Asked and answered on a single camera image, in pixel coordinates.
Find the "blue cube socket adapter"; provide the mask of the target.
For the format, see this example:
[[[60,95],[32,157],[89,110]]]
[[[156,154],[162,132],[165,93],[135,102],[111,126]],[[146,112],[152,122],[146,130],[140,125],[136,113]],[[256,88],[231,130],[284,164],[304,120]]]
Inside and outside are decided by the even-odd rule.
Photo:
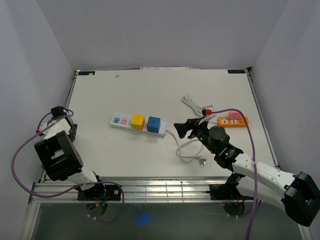
[[[161,127],[161,119],[158,117],[150,116],[147,121],[147,131],[150,133],[158,134]]]

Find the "yellow cube socket adapter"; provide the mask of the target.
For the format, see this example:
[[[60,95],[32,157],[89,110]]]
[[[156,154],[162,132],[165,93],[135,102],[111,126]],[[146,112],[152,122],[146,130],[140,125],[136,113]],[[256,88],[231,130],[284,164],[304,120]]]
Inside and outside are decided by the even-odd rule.
[[[131,118],[132,129],[142,131],[145,127],[145,116],[142,114],[134,113]]]

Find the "pink plug adapter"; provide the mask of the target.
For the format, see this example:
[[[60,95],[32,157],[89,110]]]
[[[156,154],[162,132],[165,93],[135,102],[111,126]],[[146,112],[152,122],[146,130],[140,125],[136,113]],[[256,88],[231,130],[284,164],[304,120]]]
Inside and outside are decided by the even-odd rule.
[[[242,115],[236,110],[231,110],[228,112],[227,118],[229,120],[240,120]]]

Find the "white multicolour power strip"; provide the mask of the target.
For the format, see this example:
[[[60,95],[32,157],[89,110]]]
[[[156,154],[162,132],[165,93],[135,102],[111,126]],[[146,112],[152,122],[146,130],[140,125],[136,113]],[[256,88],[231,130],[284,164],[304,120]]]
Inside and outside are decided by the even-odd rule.
[[[159,133],[153,133],[153,132],[148,132],[147,130],[147,122],[148,122],[149,116],[147,117],[144,116],[145,125],[143,130],[132,129],[132,126],[131,126],[132,116],[133,114],[115,113],[111,118],[110,126],[117,129],[122,129],[126,131],[137,132],[137,133],[144,133],[144,134],[154,135],[162,138],[166,136],[167,122],[160,119],[161,123],[160,123]]]

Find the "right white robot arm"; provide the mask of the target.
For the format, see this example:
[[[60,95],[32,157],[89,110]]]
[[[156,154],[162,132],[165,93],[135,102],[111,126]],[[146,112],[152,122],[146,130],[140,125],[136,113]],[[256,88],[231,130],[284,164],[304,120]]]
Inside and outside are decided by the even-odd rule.
[[[222,126],[208,128],[200,118],[174,123],[178,136],[198,139],[223,169],[232,174],[224,184],[210,185],[213,200],[235,200],[240,197],[257,198],[283,211],[296,223],[309,227],[320,211],[320,190],[312,177],[305,173],[284,172],[262,162],[230,143],[230,136]]]

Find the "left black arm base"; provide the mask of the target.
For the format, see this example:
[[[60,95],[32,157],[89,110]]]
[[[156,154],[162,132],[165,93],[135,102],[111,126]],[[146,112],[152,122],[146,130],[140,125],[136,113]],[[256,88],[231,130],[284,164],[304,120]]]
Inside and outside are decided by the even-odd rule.
[[[78,201],[119,201],[121,199],[120,188],[116,185],[96,184],[87,190],[79,190]]]

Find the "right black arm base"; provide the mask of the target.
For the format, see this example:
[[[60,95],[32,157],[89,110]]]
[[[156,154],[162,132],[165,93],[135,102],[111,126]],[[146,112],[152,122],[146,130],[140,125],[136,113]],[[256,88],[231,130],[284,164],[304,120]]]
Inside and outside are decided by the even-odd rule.
[[[206,193],[211,200],[253,200],[253,197],[240,193],[235,185],[228,183],[210,184]]]

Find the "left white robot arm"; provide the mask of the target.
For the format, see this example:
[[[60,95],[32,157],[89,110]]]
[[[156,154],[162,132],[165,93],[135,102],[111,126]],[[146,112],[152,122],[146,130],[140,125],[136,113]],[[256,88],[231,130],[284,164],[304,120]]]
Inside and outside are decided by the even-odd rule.
[[[52,181],[70,181],[76,190],[87,198],[100,200],[106,195],[106,187],[100,177],[84,167],[83,160],[74,146],[78,125],[73,122],[73,111],[56,106],[40,120],[36,133],[43,137],[34,144],[35,151],[48,177]]]

